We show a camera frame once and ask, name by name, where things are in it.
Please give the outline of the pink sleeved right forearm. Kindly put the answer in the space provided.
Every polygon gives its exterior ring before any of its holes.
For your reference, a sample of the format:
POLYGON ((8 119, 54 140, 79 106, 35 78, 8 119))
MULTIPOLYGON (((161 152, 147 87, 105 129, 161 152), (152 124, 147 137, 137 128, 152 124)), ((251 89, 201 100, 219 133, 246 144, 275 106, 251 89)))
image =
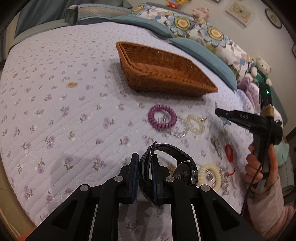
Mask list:
POLYGON ((295 215, 295 208, 284 206, 279 176, 266 193, 252 193, 247 205, 254 229, 266 240, 278 240, 295 215))

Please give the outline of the right hand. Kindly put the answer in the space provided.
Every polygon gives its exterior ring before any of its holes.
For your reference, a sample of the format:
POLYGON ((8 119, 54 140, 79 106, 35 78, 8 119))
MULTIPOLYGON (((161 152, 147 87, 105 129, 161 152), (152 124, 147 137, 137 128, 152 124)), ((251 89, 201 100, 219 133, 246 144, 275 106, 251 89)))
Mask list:
MULTIPOLYGON (((255 152, 255 145, 251 144, 248 148, 250 150, 250 154, 247 156, 247 165, 245 166, 246 174, 244 176, 244 180, 247 183, 258 183, 260 180, 263 179, 263 174, 259 171, 260 161, 256 158, 255 152)), ((266 180, 264 189, 261 192, 257 192, 259 195, 267 192, 277 181, 278 179, 278 158, 274 150, 274 145, 270 145, 268 149, 269 161, 270 161, 270 170, 269 176, 266 180)))

